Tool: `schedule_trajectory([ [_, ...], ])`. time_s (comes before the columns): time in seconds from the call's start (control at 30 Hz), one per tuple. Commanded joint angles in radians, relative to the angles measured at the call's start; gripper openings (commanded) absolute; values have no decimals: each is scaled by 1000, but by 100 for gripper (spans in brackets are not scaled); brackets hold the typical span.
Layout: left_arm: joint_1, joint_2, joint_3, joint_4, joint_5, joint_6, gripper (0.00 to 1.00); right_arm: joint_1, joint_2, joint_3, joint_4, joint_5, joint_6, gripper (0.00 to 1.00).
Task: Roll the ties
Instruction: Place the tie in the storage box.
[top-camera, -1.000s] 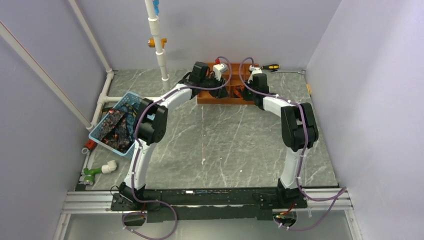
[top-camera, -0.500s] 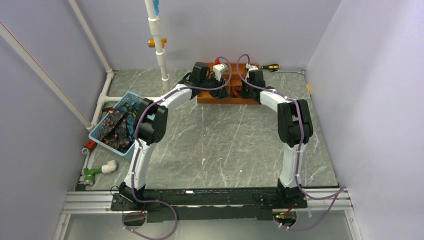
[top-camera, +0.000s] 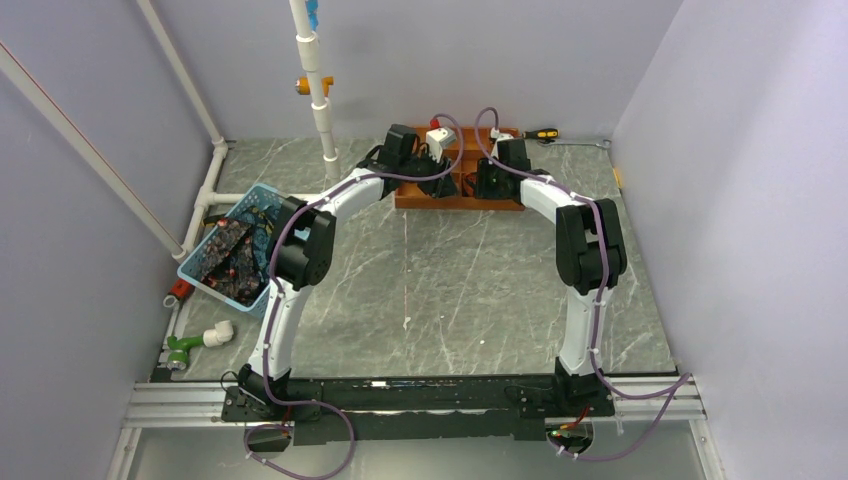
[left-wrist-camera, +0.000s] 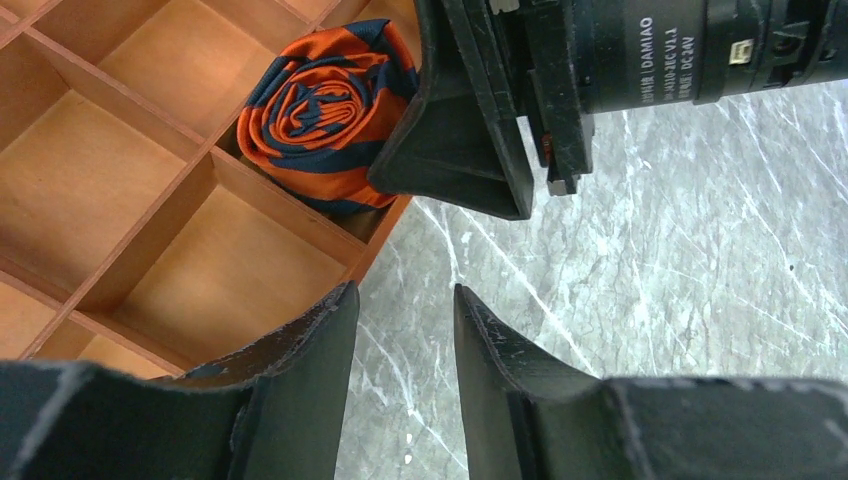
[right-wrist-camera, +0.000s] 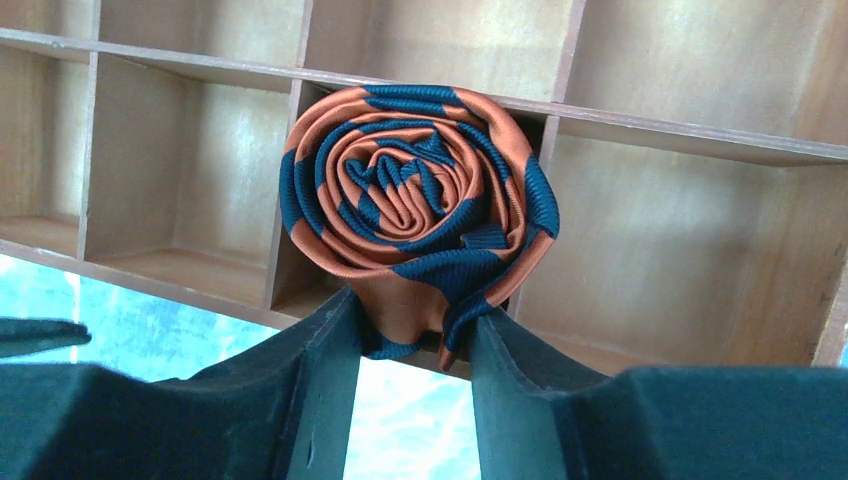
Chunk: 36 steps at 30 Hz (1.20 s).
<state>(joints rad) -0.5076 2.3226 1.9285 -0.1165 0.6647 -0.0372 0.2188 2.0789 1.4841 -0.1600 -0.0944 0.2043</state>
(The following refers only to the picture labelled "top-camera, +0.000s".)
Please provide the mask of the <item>brown compartment tray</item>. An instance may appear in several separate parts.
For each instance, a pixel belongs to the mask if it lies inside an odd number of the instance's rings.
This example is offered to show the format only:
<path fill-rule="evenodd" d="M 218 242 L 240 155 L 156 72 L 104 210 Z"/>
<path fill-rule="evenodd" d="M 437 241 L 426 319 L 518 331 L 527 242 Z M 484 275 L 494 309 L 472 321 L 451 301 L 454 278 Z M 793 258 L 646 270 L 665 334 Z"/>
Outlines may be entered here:
<path fill-rule="evenodd" d="M 478 161 L 484 158 L 476 142 L 471 126 L 461 128 L 464 139 L 461 164 L 456 167 L 451 178 L 457 187 L 454 196 L 433 198 L 411 183 L 402 184 L 393 194 L 394 207 L 397 209 L 418 210 L 490 210 L 523 211 L 524 207 L 510 199 L 477 199 L 468 180 L 476 179 Z"/>

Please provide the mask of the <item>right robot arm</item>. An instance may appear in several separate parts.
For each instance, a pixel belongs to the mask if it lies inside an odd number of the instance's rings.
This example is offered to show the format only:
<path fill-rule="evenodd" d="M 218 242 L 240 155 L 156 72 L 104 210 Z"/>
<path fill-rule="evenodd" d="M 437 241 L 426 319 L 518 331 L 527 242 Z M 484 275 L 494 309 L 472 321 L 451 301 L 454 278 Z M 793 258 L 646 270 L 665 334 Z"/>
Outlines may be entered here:
<path fill-rule="evenodd" d="M 557 411 L 574 415 L 590 397 L 608 394 L 600 379 L 600 335 L 612 289 L 627 270 L 617 205 L 579 195 L 532 169 L 521 139 L 500 134 L 492 147 L 478 163 L 475 194 L 513 200 L 555 227 L 555 263 L 566 286 L 567 310 L 550 392 Z"/>

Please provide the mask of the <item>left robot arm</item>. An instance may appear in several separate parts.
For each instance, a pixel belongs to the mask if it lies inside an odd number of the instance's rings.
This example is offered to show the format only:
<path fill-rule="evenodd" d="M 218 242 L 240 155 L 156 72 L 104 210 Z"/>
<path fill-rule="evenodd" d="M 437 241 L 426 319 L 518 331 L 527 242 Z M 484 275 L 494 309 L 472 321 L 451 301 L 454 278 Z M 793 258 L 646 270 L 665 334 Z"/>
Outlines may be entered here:
<path fill-rule="evenodd" d="M 310 294 L 330 269 L 338 225 L 404 183 L 415 183 L 432 196 L 443 193 L 461 162 L 448 159 L 446 151 L 462 143 L 458 127 L 433 125 L 420 135 L 394 124 L 382 144 L 316 199 L 283 201 L 271 237 L 268 307 L 254 350 L 237 374 L 239 391 L 258 417 L 275 419 L 289 402 L 286 390 L 298 325 Z"/>

